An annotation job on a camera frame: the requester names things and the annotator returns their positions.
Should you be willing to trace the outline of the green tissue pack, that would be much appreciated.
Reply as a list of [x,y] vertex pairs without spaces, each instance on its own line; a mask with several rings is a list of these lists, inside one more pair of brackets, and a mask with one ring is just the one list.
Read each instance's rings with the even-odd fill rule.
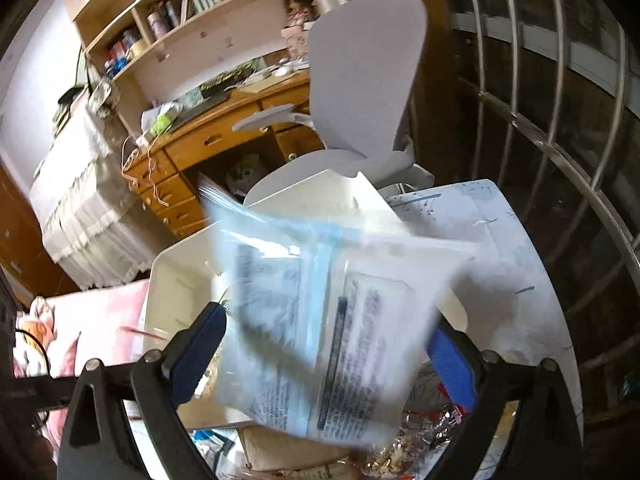
[[154,134],[154,136],[160,136],[161,134],[168,131],[175,122],[175,117],[171,114],[159,114],[153,122],[153,125],[150,131]]

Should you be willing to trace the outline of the doll on desk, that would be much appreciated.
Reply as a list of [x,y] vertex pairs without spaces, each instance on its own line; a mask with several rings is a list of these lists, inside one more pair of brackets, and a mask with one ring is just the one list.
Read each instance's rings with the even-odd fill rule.
[[319,14],[314,0],[283,0],[286,24],[281,29],[288,56],[302,60],[308,55],[308,32]]

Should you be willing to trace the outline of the blue white small snack packet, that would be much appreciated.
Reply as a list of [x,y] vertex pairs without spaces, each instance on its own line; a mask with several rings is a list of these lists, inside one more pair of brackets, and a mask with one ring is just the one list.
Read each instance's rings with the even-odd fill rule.
[[191,439],[205,463],[217,479],[234,479],[238,466],[234,461],[239,451],[238,433],[232,428],[195,430]]

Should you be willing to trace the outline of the wooden desk with drawers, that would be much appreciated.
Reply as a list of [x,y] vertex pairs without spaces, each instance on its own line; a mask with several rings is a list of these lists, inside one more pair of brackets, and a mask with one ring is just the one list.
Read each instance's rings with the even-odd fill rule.
[[176,237],[185,238],[212,223],[198,199],[196,180],[206,174],[221,186],[244,155],[257,154],[267,171],[322,148],[311,129],[275,124],[234,132],[241,119],[268,107],[292,104],[309,110],[309,73],[285,77],[257,93],[230,92],[229,99],[154,142],[149,154],[137,154],[124,176],[144,209],[152,211]]

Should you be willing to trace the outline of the wooden bookshelf hutch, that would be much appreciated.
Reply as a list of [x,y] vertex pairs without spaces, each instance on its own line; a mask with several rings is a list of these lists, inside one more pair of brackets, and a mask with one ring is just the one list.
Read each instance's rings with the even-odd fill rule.
[[[326,13],[343,0],[314,0]],[[155,102],[177,99],[224,70],[285,50],[284,0],[64,0],[85,54],[97,70],[127,30],[141,48],[115,75],[116,114],[133,136]]]

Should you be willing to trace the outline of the white printed tablecloth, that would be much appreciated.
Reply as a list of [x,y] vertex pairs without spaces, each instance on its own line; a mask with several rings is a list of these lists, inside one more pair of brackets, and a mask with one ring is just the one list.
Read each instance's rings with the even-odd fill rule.
[[[577,448],[570,449],[568,437],[560,437],[560,420],[551,419],[551,408],[557,408],[553,404],[537,416],[537,422],[545,422],[541,429],[547,430],[548,443],[524,450],[533,453],[533,465],[525,472],[534,479],[582,478],[582,392],[570,334],[541,258],[494,182],[463,182],[383,198],[362,174],[349,178],[324,170],[250,207],[295,219],[370,226],[374,232],[401,234],[411,228],[430,237],[480,244],[477,258],[452,292],[442,292],[442,317],[480,350],[495,350],[506,362],[558,362],[577,416]],[[153,262],[140,327],[144,321],[143,330],[166,340],[145,336],[140,349],[164,348],[207,301],[224,296],[228,273],[213,258],[218,231],[212,224]],[[213,393],[198,395],[178,408],[186,429],[256,426],[242,412],[219,404]],[[525,479],[525,472],[512,472],[509,478]]]

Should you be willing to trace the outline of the stuffed toy on bed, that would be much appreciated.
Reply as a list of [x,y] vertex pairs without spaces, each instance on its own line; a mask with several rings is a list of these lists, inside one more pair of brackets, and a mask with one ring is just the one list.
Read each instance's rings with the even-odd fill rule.
[[15,325],[13,359],[18,377],[49,375],[48,349],[55,340],[55,314],[46,298],[36,297]]

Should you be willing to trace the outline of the red mixed nuts packet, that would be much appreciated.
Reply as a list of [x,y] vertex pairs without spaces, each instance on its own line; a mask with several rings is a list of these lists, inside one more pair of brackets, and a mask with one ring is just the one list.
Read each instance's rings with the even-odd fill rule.
[[431,362],[424,362],[409,393],[396,437],[360,460],[367,479],[419,479],[457,432],[465,409],[450,399]]

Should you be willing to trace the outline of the metal window security bars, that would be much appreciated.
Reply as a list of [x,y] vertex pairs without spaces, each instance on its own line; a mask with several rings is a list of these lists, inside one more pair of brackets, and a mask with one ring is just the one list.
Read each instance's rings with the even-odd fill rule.
[[506,192],[579,373],[639,370],[639,50],[604,0],[448,0],[469,172]]

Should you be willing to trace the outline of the lace covered cabinet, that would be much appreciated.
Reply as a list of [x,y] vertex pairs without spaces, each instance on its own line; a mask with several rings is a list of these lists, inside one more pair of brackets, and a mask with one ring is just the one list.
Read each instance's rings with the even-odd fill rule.
[[82,290],[133,281],[176,241],[120,173],[127,138],[118,119],[101,119],[81,105],[29,191],[44,249]]

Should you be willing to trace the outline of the grey office chair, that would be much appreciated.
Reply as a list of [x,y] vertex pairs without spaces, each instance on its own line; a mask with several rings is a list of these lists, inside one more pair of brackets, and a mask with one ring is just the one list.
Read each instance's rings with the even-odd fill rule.
[[314,23],[308,37],[307,114],[293,104],[268,107],[237,122],[234,131],[275,124],[302,125],[322,141],[259,180],[247,193],[253,205],[289,186],[333,170],[363,174],[375,188],[433,186],[401,133],[423,54],[427,12],[422,0],[352,0]]

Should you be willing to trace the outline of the beige wafer bar pack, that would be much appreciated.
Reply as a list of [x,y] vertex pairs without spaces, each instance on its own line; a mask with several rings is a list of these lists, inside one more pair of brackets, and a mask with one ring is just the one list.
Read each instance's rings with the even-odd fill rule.
[[263,426],[238,430],[244,470],[258,479],[358,479],[348,448],[282,434]]

